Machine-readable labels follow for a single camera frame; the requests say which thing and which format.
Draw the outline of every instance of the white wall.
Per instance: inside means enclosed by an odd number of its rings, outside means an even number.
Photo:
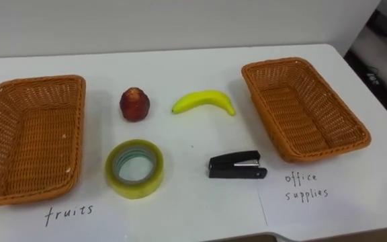
[[[380,0],[0,0],[0,56],[329,43]]]

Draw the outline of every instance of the white table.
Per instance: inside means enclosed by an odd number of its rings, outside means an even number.
[[[272,149],[249,99],[241,67],[288,56],[310,61],[371,132],[373,141],[362,152],[310,165],[322,167],[322,175],[343,175],[353,184],[350,189],[359,191],[349,201],[352,204],[335,208],[354,205],[361,209],[344,223],[273,227],[265,220],[258,182],[274,186],[274,174],[293,167]],[[81,179],[61,198],[0,207],[0,241],[65,241],[65,235],[71,241],[111,241],[115,223],[122,241],[207,241],[262,233],[303,241],[387,227],[387,112],[329,45],[0,58],[0,82],[71,73],[87,81]],[[122,92],[132,86],[142,88],[151,100],[148,117],[138,123],[123,121],[118,111]],[[202,89],[226,92],[237,115],[230,117],[214,106],[171,114],[178,98]],[[161,187],[141,200],[115,195],[102,171],[108,153],[132,138],[155,143],[165,158]],[[258,149],[263,156],[261,162],[269,170],[264,180],[208,179],[210,157],[249,149]],[[51,220],[44,228],[50,207],[56,212],[90,205],[94,213],[89,218]]]

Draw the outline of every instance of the basket rim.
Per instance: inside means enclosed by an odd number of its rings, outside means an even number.
[[[63,182],[60,182],[57,185],[49,186],[43,190],[36,190],[33,192],[21,193],[21,194],[9,194],[0,196],[0,201],[5,200],[4,204],[11,204],[11,201],[20,199],[20,198],[31,198],[31,201],[35,200],[34,197],[37,195],[43,195],[50,192],[55,194],[63,194],[68,192],[70,188],[77,183],[79,177],[80,168],[81,168],[81,159],[82,159],[82,144],[83,144],[83,119],[84,119],[84,107],[85,107],[85,87],[86,81],[80,75],[56,75],[56,76],[43,76],[43,77],[29,77],[23,79],[12,79],[10,81],[4,81],[0,83],[1,88],[7,87],[8,85],[17,85],[20,83],[36,83],[37,81],[52,81],[52,80],[61,80],[69,79],[77,81],[79,87],[78,98],[76,101],[76,114],[75,114],[75,133],[74,139],[72,141],[72,148],[74,151],[71,153],[70,162],[74,163],[73,172],[68,176]]]
[[[350,151],[350,150],[361,149],[361,148],[368,146],[371,143],[370,132],[367,130],[365,125],[359,120],[359,118],[349,109],[347,104],[339,97],[339,95],[324,80],[324,78],[313,67],[313,65],[311,63],[309,63],[306,59],[300,58],[300,57],[286,57],[286,58],[271,59],[271,60],[264,60],[264,61],[259,61],[259,62],[255,62],[255,63],[249,63],[249,64],[242,67],[241,73],[242,73],[242,76],[244,77],[245,81],[248,83],[249,88],[253,88],[256,93],[259,93],[257,86],[251,80],[252,76],[250,74],[250,70],[252,68],[264,67],[264,66],[267,66],[270,64],[276,64],[276,63],[281,63],[281,64],[287,63],[287,62],[293,63],[296,61],[305,64],[306,67],[310,71],[312,71],[312,74],[316,77],[316,80],[318,80],[320,82],[320,84],[324,85],[324,87],[330,91],[331,95],[333,96],[333,98],[335,98],[338,105],[340,105],[342,107],[342,109],[344,109],[345,112],[347,112],[351,116],[353,121],[359,127],[359,130],[362,131],[365,134],[365,136],[363,139],[357,141],[356,143],[350,144],[350,145],[341,145],[341,146],[337,146],[337,147],[333,147],[333,148],[323,149],[321,151],[313,151],[313,152],[305,152],[305,153],[300,152],[296,147],[293,146],[293,144],[291,142],[288,141],[283,130],[278,125],[279,122],[277,122],[277,120],[275,120],[273,115],[271,115],[272,112],[269,110],[268,105],[265,104],[265,102],[263,101],[263,98],[259,95],[261,105],[266,110],[265,113],[267,115],[267,118],[269,118],[269,120],[271,120],[270,124],[273,126],[274,130],[278,131],[278,132],[276,132],[276,135],[278,135],[280,137],[280,140],[284,140],[283,145],[286,147],[286,150],[291,152],[291,154],[290,154],[291,158],[295,158],[299,161],[314,161],[318,158],[331,157],[334,155],[345,153],[345,152]]]

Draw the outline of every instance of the tape roll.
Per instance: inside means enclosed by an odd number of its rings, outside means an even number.
[[[120,177],[123,165],[137,157],[148,159],[153,168],[140,180],[127,180]],[[105,162],[105,176],[108,183],[119,195],[138,199],[152,194],[163,180],[164,162],[158,147],[147,140],[129,140],[116,146],[108,155]]]

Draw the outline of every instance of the floor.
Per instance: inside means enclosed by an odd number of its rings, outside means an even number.
[[[242,239],[229,239],[224,242],[276,242],[275,238],[269,235],[260,235]],[[332,239],[322,239],[314,242],[387,242],[387,229],[357,235],[348,235]]]

